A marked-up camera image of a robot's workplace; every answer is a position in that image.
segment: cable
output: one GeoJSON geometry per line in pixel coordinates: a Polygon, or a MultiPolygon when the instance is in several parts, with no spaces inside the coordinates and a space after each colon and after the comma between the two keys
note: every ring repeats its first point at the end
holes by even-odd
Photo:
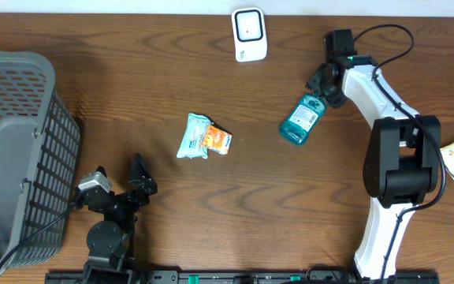
{"type": "Polygon", "coordinates": [[[317,266],[322,266],[322,267],[327,268],[327,269],[330,271],[330,273],[332,273],[332,275],[334,276],[334,278],[336,279],[336,281],[339,281],[339,278],[336,276],[336,274],[335,274],[334,271],[330,268],[330,266],[328,266],[327,264],[323,264],[323,263],[317,263],[317,264],[313,265],[312,267],[309,267],[309,269],[306,271],[306,280],[309,279],[309,273],[310,273],[311,271],[313,271],[313,270],[314,270],[313,268],[315,268],[315,267],[317,267],[317,266]]]}
{"type": "Polygon", "coordinates": [[[386,98],[394,105],[394,107],[396,109],[398,109],[402,114],[406,115],[409,118],[409,120],[411,120],[411,122],[413,122],[416,125],[416,128],[423,132],[423,135],[425,135],[425,137],[429,140],[430,144],[432,144],[432,148],[435,150],[437,158],[439,159],[439,167],[441,168],[441,187],[439,188],[439,192],[434,197],[434,199],[431,200],[427,204],[423,204],[421,206],[414,206],[414,207],[411,207],[411,208],[404,209],[398,214],[396,225],[395,225],[395,229],[393,230],[393,234],[392,234],[392,239],[390,240],[388,251],[386,252],[385,260],[383,261],[383,268],[381,269],[381,277],[378,280],[378,283],[381,283],[381,282],[383,282],[383,278],[385,277],[386,265],[388,263],[388,259],[390,257],[390,253],[392,252],[393,243],[395,242],[395,238],[397,236],[397,231],[399,230],[399,226],[400,226],[400,223],[402,222],[402,218],[404,217],[404,215],[406,215],[409,212],[420,211],[420,210],[423,210],[423,209],[427,209],[429,207],[434,206],[437,202],[439,202],[439,200],[442,198],[443,194],[445,193],[445,188],[446,188],[446,169],[445,169],[445,162],[444,162],[444,160],[442,158],[441,149],[440,149],[439,144],[437,143],[437,141],[432,136],[432,134],[430,134],[430,132],[425,128],[425,126],[422,125],[422,123],[418,119],[416,119],[413,115],[408,113],[404,108],[402,108],[400,103],[396,102],[396,100],[392,98],[392,96],[383,88],[383,86],[381,86],[381,84],[378,81],[378,75],[376,74],[376,72],[378,71],[378,69],[381,66],[383,66],[383,65],[385,65],[385,64],[387,64],[389,62],[392,62],[392,61],[394,61],[394,60],[396,60],[398,58],[401,58],[404,55],[408,54],[409,51],[411,51],[413,49],[413,46],[415,45],[415,37],[413,36],[411,31],[409,31],[407,28],[405,28],[404,26],[401,26],[399,24],[380,24],[380,25],[374,26],[372,28],[368,28],[367,30],[361,32],[358,36],[356,36],[353,39],[353,42],[355,42],[358,38],[360,38],[360,36],[362,36],[366,32],[372,31],[372,30],[377,29],[377,28],[399,28],[399,29],[405,31],[409,35],[409,37],[411,38],[411,45],[405,52],[403,52],[403,53],[401,53],[401,54],[399,54],[397,56],[394,56],[394,57],[392,57],[392,58],[390,58],[390,59],[388,59],[386,61],[383,61],[382,63],[380,63],[379,65],[374,67],[374,70],[372,72],[372,80],[378,86],[378,88],[381,90],[381,92],[386,96],[386,98]]]}
{"type": "Polygon", "coordinates": [[[3,259],[0,261],[0,270],[3,267],[3,265],[6,263],[6,261],[8,261],[9,258],[12,257],[12,255],[15,252],[17,252],[20,248],[22,248],[22,246],[25,245],[26,242],[30,241],[32,238],[36,237],[37,235],[43,233],[44,231],[46,231],[47,229],[49,229],[50,227],[55,225],[56,222],[59,222],[61,219],[63,219],[65,216],[67,216],[74,207],[75,207],[74,203],[69,204],[68,207],[59,216],[57,216],[56,219],[54,219],[52,222],[48,223],[48,225],[44,226],[42,229],[38,230],[36,233],[34,233],[31,236],[26,237],[24,240],[20,241],[20,243],[18,243],[14,248],[12,248],[11,251],[6,253],[5,257],[3,257],[3,259]]]}

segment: wooden surface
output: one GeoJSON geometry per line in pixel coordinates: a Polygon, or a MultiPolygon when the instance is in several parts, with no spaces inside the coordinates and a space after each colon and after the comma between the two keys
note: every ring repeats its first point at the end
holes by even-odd
{"type": "MultiPolygon", "coordinates": [[[[386,22],[416,38],[407,57],[383,68],[387,81],[416,110],[438,116],[449,144],[454,19],[267,17],[267,58],[239,64],[230,17],[0,14],[0,50],[34,51],[53,63],[57,90],[85,124],[79,176],[103,165],[121,192],[134,154],[146,158],[159,192],[137,223],[142,263],[298,271],[351,263],[369,206],[362,165],[370,129],[351,102],[329,109],[304,147],[284,141],[278,126],[323,62],[326,32],[357,34],[386,22]],[[228,155],[176,158],[190,112],[233,134],[228,155]]],[[[379,62],[406,46],[395,30],[356,45],[379,62]]],[[[41,283],[48,271],[81,269],[87,232],[101,219],[73,212],[57,256],[8,271],[0,283],[41,283]]],[[[436,207],[415,214],[397,267],[435,269],[442,283],[454,283],[454,182],[436,207]]]]}

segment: basket bottom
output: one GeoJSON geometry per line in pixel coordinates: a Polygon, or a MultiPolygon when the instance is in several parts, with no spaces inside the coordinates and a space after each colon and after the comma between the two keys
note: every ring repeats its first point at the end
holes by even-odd
{"type": "Polygon", "coordinates": [[[22,182],[28,171],[35,131],[33,117],[7,117],[0,121],[0,259],[5,254],[14,224],[22,182]]]}

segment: plastic basket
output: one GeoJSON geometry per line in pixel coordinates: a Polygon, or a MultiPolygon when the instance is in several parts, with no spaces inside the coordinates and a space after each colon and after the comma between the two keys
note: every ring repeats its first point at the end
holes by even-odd
{"type": "MultiPolygon", "coordinates": [[[[43,56],[0,51],[0,259],[61,214],[73,192],[80,130],[54,86],[54,69],[43,56]]],[[[48,260],[64,232],[61,220],[2,272],[48,260]]]]}

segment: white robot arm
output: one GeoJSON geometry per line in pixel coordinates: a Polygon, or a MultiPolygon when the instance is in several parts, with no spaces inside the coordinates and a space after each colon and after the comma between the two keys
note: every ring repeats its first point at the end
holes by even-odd
{"type": "Polygon", "coordinates": [[[357,55],[352,31],[333,31],[325,37],[326,63],[307,82],[307,87],[334,108],[350,99],[372,128],[363,168],[363,180],[371,196],[370,211],[362,242],[355,253],[356,270],[362,278],[388,278],[396,274],[395,260],[404,231],[414,214],[400,221],[389,258],[383,263],[402,210],[418,206],[437,184],[438,160],[427,138],[408,117],[396,109],[378,83],[401,108],[416,117],[440,140],[439,121],[434,116],[419,116],[389,86],[378,64],[369,55],[357,55]],[[415,149],[415,154],[400,157],[399,147],[415,149]]]}

